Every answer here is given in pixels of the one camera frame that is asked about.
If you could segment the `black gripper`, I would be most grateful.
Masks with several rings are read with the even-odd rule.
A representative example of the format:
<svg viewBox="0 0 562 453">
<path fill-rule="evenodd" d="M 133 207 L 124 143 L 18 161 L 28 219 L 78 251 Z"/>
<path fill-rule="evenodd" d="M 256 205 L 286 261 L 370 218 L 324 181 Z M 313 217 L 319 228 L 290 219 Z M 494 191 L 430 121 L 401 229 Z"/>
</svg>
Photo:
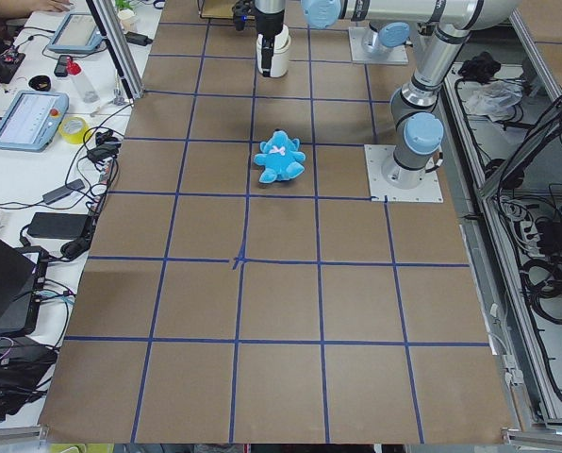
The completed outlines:
<svg viewBox="0 0 562 453">
<path fill-rule="evenodd" d="M 285 0 L 255 0 L 254 16 L 256 31 L 262 35 L 261 40 L 261 73 L 271 74 L 274 56 L 275 36 L 282 32 L 285 17 Z"/>
</svg>

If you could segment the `person hand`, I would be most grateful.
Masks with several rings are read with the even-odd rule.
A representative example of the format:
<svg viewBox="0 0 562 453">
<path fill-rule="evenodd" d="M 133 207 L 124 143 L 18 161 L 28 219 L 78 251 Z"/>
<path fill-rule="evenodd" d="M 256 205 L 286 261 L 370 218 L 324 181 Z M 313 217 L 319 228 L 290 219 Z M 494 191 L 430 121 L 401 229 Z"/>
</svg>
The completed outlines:
<svg viewBox="0 0 562 453">
<path fill-rule="evenodd" d="M 31 12 L 68 12 L 74 9 L 74 3 L 69 0 L 28 0 L 26 4 Z"/>
</svg>

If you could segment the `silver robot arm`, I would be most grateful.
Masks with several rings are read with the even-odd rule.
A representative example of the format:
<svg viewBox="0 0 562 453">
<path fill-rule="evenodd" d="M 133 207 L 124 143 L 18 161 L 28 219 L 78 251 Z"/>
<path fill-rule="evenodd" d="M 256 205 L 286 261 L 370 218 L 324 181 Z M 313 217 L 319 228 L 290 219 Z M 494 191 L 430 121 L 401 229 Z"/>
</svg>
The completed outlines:
<svg viewBox="0 0 562 453">
<path fill-rule="evenodd" d="M 391 99 L 397 144 L 382 165 L 384 178 L 399 189 L 418 187 L 438 150 L 444 125 L 433 114 L 441 85 L 473 30 L 493 27 L 519 5 L 517 1 L 406 1 L 400 18 L 436 26 L 411 79 Z"/>
<path fill-rule="evenodd" d="M 484 29 L 506 19 L 519 5 L 517 1 L 303 1 L 306 22 L 314 28 L 327 28 L 339 19 L 410 21 L 450 24 L 459 30 Z M 274 42 L 283 30 L 285 3 L 255 1 L 256 31 L 262 36 L 261 73 L 272 71 Z"/>
</svg>

